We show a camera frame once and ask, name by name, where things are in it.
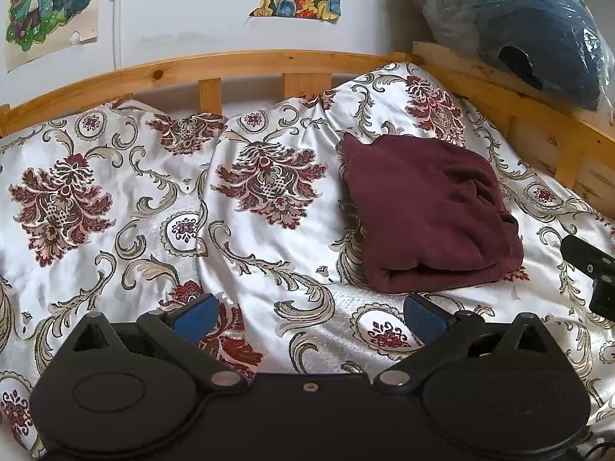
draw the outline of maroon towel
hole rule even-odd
[[[365,228],[368,285],[383,293],[498,281],[521,266],[519,225],[485,158],[437,139],[344,136],[346,182]]]

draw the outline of plush toy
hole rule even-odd
[[[416,2],[442,45],[584,109],[606,98],[613,54],[582,0]]]

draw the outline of bed rail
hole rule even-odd
[[[202,112],[222,113],[222,78],[283,75],[283,98],[310,97],[330,89],[333,74],[361,75],[391,61],[413,62],[456,95],[468,98],[500,129],[524,160],[552,173],[562,185],[583,195],[605,214],[615,216],[615,126],[612,123],[551,99],[514,76],[431,43],[415,43],[411,55],[394,52],[389,57],[265,50],[143,64],[73,83],[13,109],[0,106],[0,134],[14,133],[48,119],[177,83],[198,82]],[[528,144],[528,129],[542,132],[541,140],[551,149],[544,144]],[[588,160],[593,161],[593,166],[587,164]]]

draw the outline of screw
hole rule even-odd
[[[235,386],[241,381],[241,375],[233,371],[219,371],[211,376],[211,383],[216,386]]]
[[[319,388],[316,383],[306,383],[303,385],[303,391],[318,391]]]
[[[380,381],[388,386],[402,386],[410,381],[410,376],[404,371],[384,371]]]

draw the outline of blue pad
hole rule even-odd
[[[425,345],[447,332],[453,319],[454,316],[419,295],[410,295],[404,301],[404,322]]]
[[[218,322],[218,300],[213,295],[203,298],[174,320],[172,329],[193,345],[216,327]]]

